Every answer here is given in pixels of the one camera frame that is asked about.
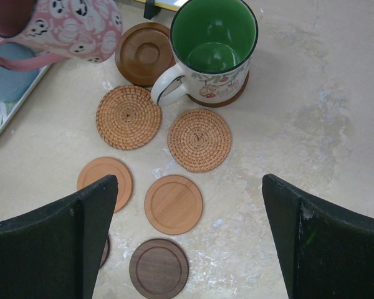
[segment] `leaf print tray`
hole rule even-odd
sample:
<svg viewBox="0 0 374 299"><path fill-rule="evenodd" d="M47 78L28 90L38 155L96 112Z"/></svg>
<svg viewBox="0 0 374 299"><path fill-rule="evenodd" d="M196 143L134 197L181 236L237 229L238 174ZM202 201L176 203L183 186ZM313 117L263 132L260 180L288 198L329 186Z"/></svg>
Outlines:
<svg viewBox="0 0 374 299"><path fill-rule="evenodd" d="M36 54L41 55L43 54L43 52L36 52ZM33 88L35 88L35 86L39 83L40 79L44 76L49 67L50 65L39 69L39 74L37 75L36 79L32 82L31 86L26 90L24 95L19 100L15 100L12 102L0 102L0 134L11 121L11 118L13 118L15 113L17 113L19 107L21 107L25 102L26 98L31 93Z"/></svg>

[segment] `round coaster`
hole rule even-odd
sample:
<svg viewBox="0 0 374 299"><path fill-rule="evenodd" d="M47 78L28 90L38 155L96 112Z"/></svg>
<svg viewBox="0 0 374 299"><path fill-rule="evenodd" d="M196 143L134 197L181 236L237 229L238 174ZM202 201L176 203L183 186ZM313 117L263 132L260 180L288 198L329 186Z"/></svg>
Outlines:
<svg viewBox="0 0 374 299"><path fill-rule="evenodd" d="M113 158L97 158L87 163L77 179L77 189L81 190L108 174L113 174L118 179L118 197L114 211L118 212L127 204L133 191L132 175L121 161Z"/></svg>
<svg viewBox="0 0 374 299"><path fill-rule="evenodd" d="M172 124L168 146L175 160L192 172L218 167L231 149L231 133L226 122L215 112L194 109L179 116Z"/></svg>
<svg viewBox="0 0 374 299"><path fill-rule="evenodd" d="M139 86L116 87L101 100L95 122L100 136L114 148L132 150L147 144L158 131L161 109Z"/></svg>
<svg viewBox="0 0 374 299"><path fill-rule="evenodd" d="M145 214L152 226L168 235L192 229L202 215L203 200L197 186L183 176L164 176L145 196Z"/></svg>
<svg viewBox="0 0 374 299"><path fill-rule="evenodd" d="M150 87L175 64L170 30L158 23L142 23L127 30L115 52L119 72L132 84Z"/></svg>
<svg viewBox="0 0 374 299"><path fill-rule="evenodd" d="M129 274L136 290L148 299L170 299L179 294L188 279L188 260L170 240L142 243L132 255Z"/></svg>
<svg viewBox="0 0 374 299"><path fill-rule="evenodd" d="M110 236L107 236L107 240L105 241L105 247L104 251L102 252L101 256L101 262L100 262L100 268L104 266L105 262L107 261L111 250L111 242L110 242Z"/></svg>
<svg viewBox="0 0 374 299"><path fill-rule="evenodd" d="M224 107L224 106L230 105L232 102L235 102L242 95L242 93L244 92L245 88L247 87L248 80L249 80L249 72L247 74L247 77L245 78L245 81L244 81L241 89L237 92L237 94L235 96L233 96L232 98L230 98L229 100L221 102L221 103L213 103L213 104L212 103L204 103L204 102L201 102L199 100L196 100L191 95L188 95L188 97L193 102L195 102L195 103L197 103L197 104L199 104L201 106L204 106L204 107L210 107L210 108Z"/></svg>

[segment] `mug handle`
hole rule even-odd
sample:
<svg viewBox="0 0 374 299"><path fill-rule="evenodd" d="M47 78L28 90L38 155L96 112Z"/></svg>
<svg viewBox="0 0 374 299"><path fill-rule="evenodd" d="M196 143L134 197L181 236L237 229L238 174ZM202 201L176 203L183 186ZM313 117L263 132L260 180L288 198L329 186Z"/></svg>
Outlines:
<svg viewBox="0 0 374 299"><path fill-rule="evenodd" d="M185 84L181 84L178 88L162 96L163 92L174 82L185 77L185 71L179 64L172 66L165 73L163 73L155 82L151 90L151 98L158 106L167 106L177 101L183 95L188 94Z"/></svg>
<svg viewBox="0 0 374 299"><path fill-rule="evenodd" d="M11 42L0 37L0 45ZM35 70L54 62L68 59L65 56L48 53L46 55L30 58L30 59L5 59L0 56L0 66L8 70L16 70L24 72L27 70Z"/></svg>

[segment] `mug bottom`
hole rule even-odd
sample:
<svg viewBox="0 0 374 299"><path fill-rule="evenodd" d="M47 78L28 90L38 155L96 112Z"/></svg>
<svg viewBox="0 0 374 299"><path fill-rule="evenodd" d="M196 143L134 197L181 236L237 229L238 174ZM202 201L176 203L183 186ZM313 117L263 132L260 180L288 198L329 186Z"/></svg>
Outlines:
<svg viewBox="0 0 374 299"><path fill-rule="evenodd" d="M220 108L220 107L224 107L224 106L227 106L227 105L230 105L231 103L235 102L241 95L242 93L244 92L245 88L247 87L247 84L248 84L248 80L249 80L249 72L245 78L245 81L244 81L244 84L242 85L242 87L240 88L240 90L236 93L235 96L233 96L232 98L230 98L229 100L226 100L224 102L221 102L221 103L205 103L205 102L201 102L195 98L193 98L191 95L187 95L190 100L192 100L193 102L201 105L201 106L204 106L204 107L208 107L208 108Z"/></svg>

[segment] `stone countertop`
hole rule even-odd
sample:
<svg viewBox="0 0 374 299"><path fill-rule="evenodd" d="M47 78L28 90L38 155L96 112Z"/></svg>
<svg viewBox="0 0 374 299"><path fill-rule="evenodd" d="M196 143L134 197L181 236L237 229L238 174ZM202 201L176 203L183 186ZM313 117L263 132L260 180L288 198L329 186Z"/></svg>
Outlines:
<svg viewBox="0 0 374 299"><path fill-rule="evenodd" d="M53 65L0 136L0 221L76 190L92 159L125 162L132 200L114 214L112 251L94 298L142 298L128 265L145 240L168 237L145 217L145 193L158 178L181 174L204 197L190 232L171 237L184 248L190 275L184 298L287 298L261 195L274 173L317 196L374 217L374 0L248 0L259 22L249 84L230 106L214 109L228 123L233 147L208 173L189 173L166 145L172 121L198 108L188 100L164 107L156 137L121 151L98 135L95 112L113 87L128 82L114 59ZM143 5L119 3L125 30L145 22ZM154 21L170 25L173 12Z"/></svg>

